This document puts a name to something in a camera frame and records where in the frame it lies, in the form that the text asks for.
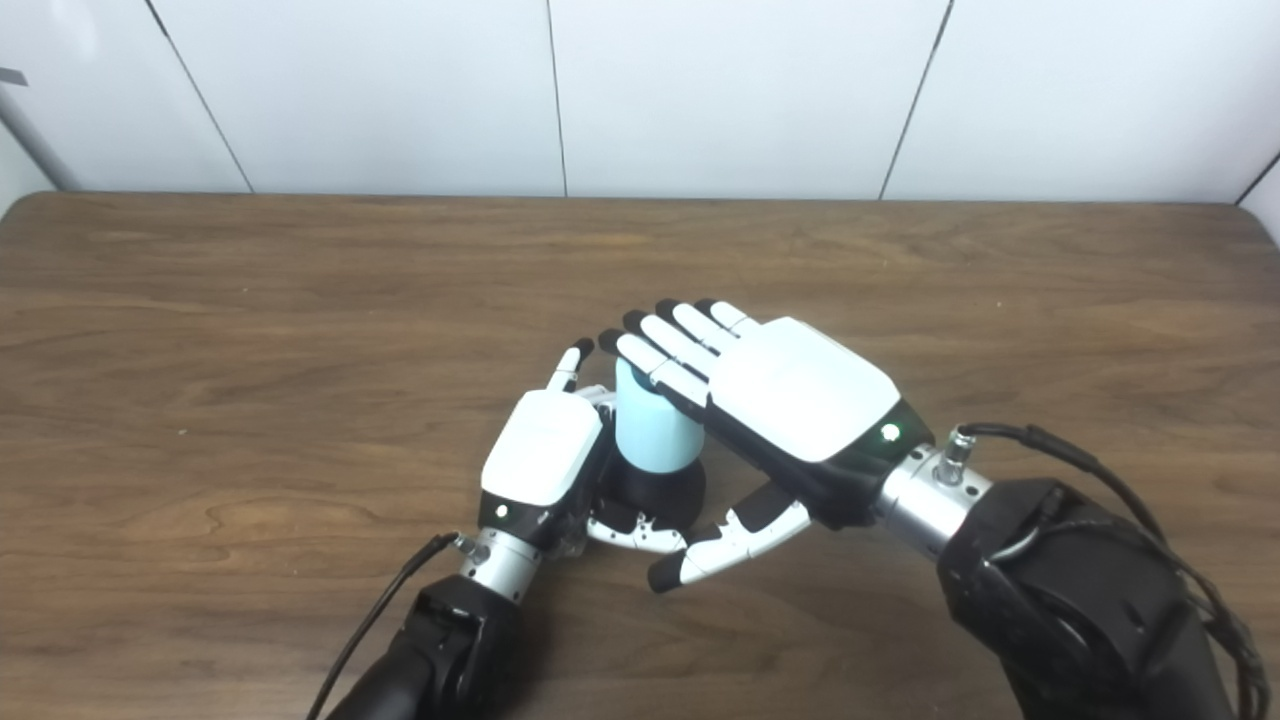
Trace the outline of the black and white left hand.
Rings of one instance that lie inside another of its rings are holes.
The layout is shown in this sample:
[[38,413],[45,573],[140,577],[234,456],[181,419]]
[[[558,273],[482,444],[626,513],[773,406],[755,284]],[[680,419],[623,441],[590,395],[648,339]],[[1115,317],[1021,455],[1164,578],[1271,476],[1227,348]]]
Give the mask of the black and white left hand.
[[591,542],[684,551],[705,501],[704,430],[627,363],[613,386],[581,386],[593,350],[571,345],[515,405],[483,465],[477,523],[550,559]]

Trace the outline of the black and white right hand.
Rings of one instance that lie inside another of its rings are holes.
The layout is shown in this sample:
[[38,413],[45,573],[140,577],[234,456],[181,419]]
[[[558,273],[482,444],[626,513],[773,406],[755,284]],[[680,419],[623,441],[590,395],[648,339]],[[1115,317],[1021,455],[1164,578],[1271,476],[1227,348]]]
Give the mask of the black and white right hand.
[[792,316],[759,322],[718,299],[666,299],[626,313],[599,341],[765,475],[723,521],[650,565],[655,593],[763,555],[812,524],[873,525],[892,470],[934,441],[884,372]]

